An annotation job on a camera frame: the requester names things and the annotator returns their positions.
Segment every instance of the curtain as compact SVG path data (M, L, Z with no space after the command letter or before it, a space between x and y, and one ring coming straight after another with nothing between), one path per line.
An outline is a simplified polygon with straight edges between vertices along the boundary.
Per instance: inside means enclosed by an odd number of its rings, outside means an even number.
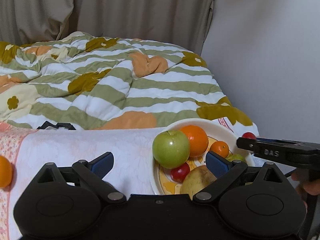
M0 0L0 40L58 40L74 31L180 45L200 54L213 0Z
M0 40L17 45L68 35L73 0L0 0Z

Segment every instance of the plate with yellow pattern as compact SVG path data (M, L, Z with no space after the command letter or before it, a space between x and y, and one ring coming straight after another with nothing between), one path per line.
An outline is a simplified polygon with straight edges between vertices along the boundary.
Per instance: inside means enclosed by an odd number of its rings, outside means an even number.
M229 146L229 155L231 154L240 154L242 155L249 166L255 166L255 163L251 157L251 154L246 151L239 149L236 146L237 136L228 128L216 124L210 120L199 119L199 118L190 118L183 119L177 122L172 123L167 126L163 131L169 130L179 130L180 128L187 125L196 125L204 129L209 138L209 145L204 154L197 158L189 158L187 164L190 167L190 171L194 168L205 165L205 155L209 151L210 146L215 141L224 141ZM150 157L150 182L153 188L153 191L157 195L172 195L180 194L181 183L177 183L171 179L170 170L162 167L154 158L151 153Z

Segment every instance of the finger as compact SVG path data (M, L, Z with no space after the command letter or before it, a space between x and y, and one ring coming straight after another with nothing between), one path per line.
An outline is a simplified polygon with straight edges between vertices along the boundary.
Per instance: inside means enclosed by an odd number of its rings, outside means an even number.
M304 182L302 187L310 195L320 195L320 179Z
M301 184L299 184L297 187L296 187L296 192L298 193L299 196L302 196L302 194L304 193L304 189L302 187Z
M294 173L291 174L291 179L294 181L298 181L299 180L299 176L297 171L295 171Z
M303 201L303 203L304 203L304 206L306 207L306 211L308 211L308 204L305 201Z

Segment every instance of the bed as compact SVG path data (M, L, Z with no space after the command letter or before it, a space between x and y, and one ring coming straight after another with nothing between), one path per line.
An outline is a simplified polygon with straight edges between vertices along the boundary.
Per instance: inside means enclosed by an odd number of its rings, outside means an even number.
M20 233L12 210L45 162L69 166L112 151L106 180L127 196L152 194L153 138L186 118L204 118L238 136L256 125L223 94L206 62L180 46L75 32L60 41L0 42L0 154L15 166L0 190L1 239ZM39 130L44 123L72 130Z

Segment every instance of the black clip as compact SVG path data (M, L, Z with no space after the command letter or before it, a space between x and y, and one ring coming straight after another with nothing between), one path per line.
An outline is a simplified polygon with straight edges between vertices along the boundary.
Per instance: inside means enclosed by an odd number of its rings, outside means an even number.
M66 122L58 122L56 125L48 122L48 121L45 121L43 123L43 125L39 126L37 129L39 130L44 130L48 127L53 127L53 128L56 128L58 129L59 127L64 127L64 128L68 128L68 130L75 130L76 128L73 127L73 125L71 123L66 123Z

